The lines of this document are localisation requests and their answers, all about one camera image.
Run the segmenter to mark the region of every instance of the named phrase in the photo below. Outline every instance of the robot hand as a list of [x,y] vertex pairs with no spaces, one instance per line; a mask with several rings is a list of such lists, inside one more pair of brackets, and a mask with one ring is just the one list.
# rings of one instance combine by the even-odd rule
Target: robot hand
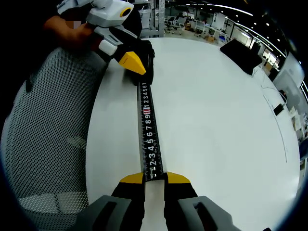
[[91,49],[104,59],[115,58],[124,68],[144,75],[148,67],[142,62],[144,64],[148,62],[141,61],[135,52],[142,44],[142,40],[122,26],[134,5],[122,0],[64,0],[58,5],[58,13],[62,14],[68,9],[85,5],[93,7],[86,19],[95,27],[96,38],[91,44]]

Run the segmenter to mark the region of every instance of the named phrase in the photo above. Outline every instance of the white table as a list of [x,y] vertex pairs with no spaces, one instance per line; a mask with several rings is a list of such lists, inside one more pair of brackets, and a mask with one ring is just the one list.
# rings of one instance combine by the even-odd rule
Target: white table
[[[282,101],[279,94],[262,89],[257,77],[217,46],[179,38],[150,41],[164,171],[190,179],[197,194],[229,212],[239,229],[275,228],[293,204],[299,179],[290,118],[283,111],[275,119],[270,108]],[[141,171],[137,88],[123,73],[110,63],[94,104],[86,157],[89,203]],[[143,230],[167,230],[163,189],[162,181],[147,183]]]

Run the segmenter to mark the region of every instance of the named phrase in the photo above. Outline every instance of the yellow robot part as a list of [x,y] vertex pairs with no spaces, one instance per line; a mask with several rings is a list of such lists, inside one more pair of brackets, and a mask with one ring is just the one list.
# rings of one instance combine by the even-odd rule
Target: yellow robot part
[[140,75],[144,75],[146,73],[140,58],[133,51],[126,52],[119,61],[119,64],[125,69],[136,72]]

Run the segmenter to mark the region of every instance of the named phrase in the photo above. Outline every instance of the cable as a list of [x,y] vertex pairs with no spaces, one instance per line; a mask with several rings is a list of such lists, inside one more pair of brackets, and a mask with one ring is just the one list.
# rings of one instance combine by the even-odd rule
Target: cable
[[[269,107],[271,108],[271,106],[270,106],[270,103],[269,103],[268,99],[267,99],[264,95],[263,95],[263,98],[265,99],[265,101],[267,102],[267,104],[269,105]],[[272,113],[273,113],[273,115],[274,115],[274,118],[275,118],[275,121],[276,121],[276,124],[277,124],[278,130],[279,130],[279,132],[280,132],[280,136],[281,136],[281,139],[282,139],[283,149],[284,149],[284,157],[285,157],[285,162],[286,162],[286,163],[288,163],[288,161],[287,161],[287,152],[286,152],[286,150],[285,150],[285,144],[284,144],[283,135],[282,135],[282,132],[281,132],[281,130],[280,130],[279,123],[278,123],[278,120],[277,120],[277,118],[276,118],[276,115],[275,115],[274,111],[273,111],[273,110],[271,110],[271,112],[272,112]]]
[[279,94],[285,99],[285,103],[284,103],[284,105],[283,105],[283,107],[288,103],[288,100],[285,98],[285,96],[280,92],[280,91],[278,91],[277,89],[275,89],[275,88],[270,88],[270,87],[262,87],[262,85],[260,85],[261,86],[261,88],[263,88],[263,89],[273,89],[273,90],[275,90],[275,91],[277,91],[277,92],[279,92]]

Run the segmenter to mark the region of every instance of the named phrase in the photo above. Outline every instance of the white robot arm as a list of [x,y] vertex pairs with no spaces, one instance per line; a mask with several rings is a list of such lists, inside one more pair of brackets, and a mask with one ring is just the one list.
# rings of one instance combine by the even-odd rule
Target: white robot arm
[[115,58],[124,68],[144,75],[146,70],[140,58],[128,49],[131,43],[138,41],[138,38],[122,26],[134,5],[121,0],[64,0],[58,5],[58,12],[62,13],[88,3],[91,3],[93,8],[86,20],[96,26],[94,32],[102,38],[99,50]]

